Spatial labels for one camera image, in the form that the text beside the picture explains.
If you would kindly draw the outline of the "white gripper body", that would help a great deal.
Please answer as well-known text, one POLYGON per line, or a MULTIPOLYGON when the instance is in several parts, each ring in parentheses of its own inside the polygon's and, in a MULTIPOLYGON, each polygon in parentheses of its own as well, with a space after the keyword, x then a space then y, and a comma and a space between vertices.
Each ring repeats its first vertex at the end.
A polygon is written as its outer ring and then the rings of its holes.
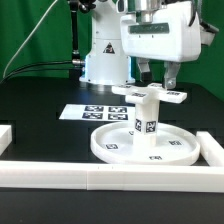
POLYGON ((191 1, 168 4, 153 15, 152 22, 137 22, 136 14, 120 19, 121 40, 126 55, 155 60, 186 62, 201 53, 198 15, 191 1))

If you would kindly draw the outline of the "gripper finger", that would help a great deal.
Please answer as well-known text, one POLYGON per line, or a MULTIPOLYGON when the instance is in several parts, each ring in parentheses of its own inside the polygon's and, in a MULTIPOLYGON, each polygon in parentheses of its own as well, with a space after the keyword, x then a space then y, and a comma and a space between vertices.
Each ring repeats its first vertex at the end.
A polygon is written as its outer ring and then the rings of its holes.
POLYGON ((165 89, 174 89, 176 87, 176 77, 179 73, 181 64, 177 62, 165 62, 165 74, 163 78, 163 87, 165 89))
POLYGON ((145 58, 138 58, 137 65, 140 72, 140 81, 150 82, 152 80, 152 73, 149 66, 149 60, 145 58))

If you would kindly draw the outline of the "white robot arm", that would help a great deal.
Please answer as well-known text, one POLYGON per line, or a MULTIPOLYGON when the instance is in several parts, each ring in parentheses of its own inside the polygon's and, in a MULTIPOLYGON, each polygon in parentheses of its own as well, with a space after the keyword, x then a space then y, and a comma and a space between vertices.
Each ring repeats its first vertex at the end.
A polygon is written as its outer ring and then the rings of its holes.
POLYGON ((92 49, 82 81, 95 85, 132 83, 130 59, 141 79, 149 79, 151 60, 165 64, 163 87, 173 89, 183 62, 201 52, 194 0, 96 0, 92 49))

